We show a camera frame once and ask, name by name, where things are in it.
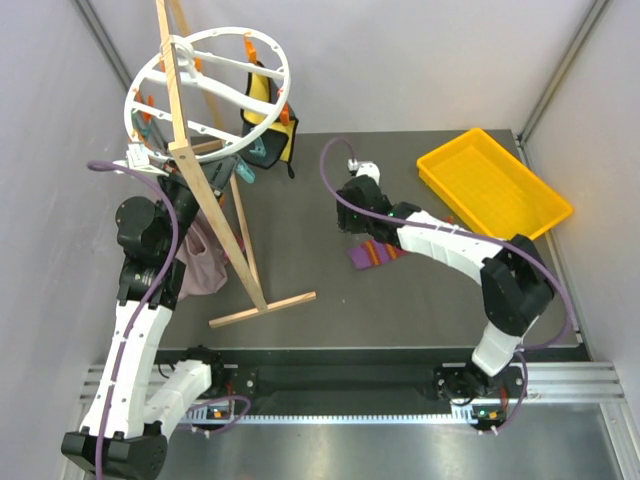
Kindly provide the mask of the maroon sock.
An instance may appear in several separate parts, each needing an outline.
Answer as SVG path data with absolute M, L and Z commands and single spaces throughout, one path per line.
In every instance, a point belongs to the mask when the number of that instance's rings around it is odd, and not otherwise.
M 396 230 L 399 224 L 384 222 L 360 214 L 347 216 L 346 231 L 366 233 L 370 239 L 351 247 L 347 255 L 356 270 L 366 270 L 390 263 L 408 254 L 400 248 Z

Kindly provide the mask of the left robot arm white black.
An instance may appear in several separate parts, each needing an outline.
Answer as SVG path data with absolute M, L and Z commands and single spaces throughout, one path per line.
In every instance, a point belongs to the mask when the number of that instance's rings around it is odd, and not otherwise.
M 186 272 L 178 256 L 200 209 L 186 183 L 170 174 L 153 179 L 121 163 L 90 161 L 88 169 L 118 172 L 149 186 L 157 198 L 126 199 L 117 209 L 117 242 L 124 252 L 115 326 L 94 399 L 80 426 L 65 433 L 62 454 L 98 479 L 155 479 L 173 433 L 199 409 L 221 405 L 223 424 L 191 424 L 205 435 L 235 426 L 251 401 L 234 395 L 220 357 L 187 350 L 171 375 L 148 392 L 159 343 L 176 309 Z

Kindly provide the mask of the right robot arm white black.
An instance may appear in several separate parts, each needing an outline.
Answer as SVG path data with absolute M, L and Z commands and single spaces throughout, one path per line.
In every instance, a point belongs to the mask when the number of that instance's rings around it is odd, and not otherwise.
M 504 380 L 516 348 L 554 298 L 551 283 L 511 246 L 537 262 L 533 242 L 516 235 L 504 246 L 472 238 L 470 232 L 440 221 L 407 202 L 393 205 L 376 181 L 359 175 L 337 192 L 338 226 L 368 234 L 385 253 L 420 254 L 471 278 L 481 287 L 488 318 L 462 377 L 476 394 L 487 396 Z

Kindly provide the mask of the pink sock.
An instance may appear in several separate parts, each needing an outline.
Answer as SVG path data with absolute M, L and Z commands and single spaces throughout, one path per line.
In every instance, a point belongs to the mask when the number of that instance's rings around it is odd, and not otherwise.
M 227 282 L 228 256 L 202 211 L 191 223 L 176 258 L 185 264 L 179 301 L 214 294 Z

